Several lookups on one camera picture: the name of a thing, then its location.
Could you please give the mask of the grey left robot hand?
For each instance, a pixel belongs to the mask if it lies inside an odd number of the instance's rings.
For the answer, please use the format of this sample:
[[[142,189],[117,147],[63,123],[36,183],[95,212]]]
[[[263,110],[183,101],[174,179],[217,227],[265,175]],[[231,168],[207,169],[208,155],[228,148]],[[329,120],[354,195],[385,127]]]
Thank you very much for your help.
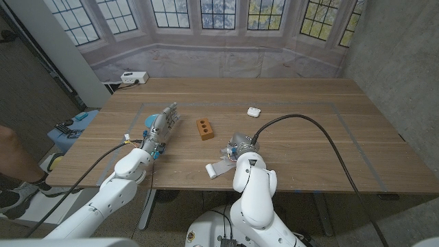
[[[156,152],[164,152],[166,141],[174,124],[179,120],[180,115],[177,111],[177,103],[174,102],[158,114],[152,122],[148,134],[143,139],[141,149],[150,153],[152,156]]]

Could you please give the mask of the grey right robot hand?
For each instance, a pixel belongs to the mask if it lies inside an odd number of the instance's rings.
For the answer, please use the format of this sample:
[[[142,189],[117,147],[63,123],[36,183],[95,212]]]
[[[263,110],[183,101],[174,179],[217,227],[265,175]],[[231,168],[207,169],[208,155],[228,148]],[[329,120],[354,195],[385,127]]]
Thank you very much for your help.
[[[259,147],[258,143],[252,144],[251,137],[244,133],[235,132],[221,153],[229,160],[236,162],[246,152],[258,152]]]

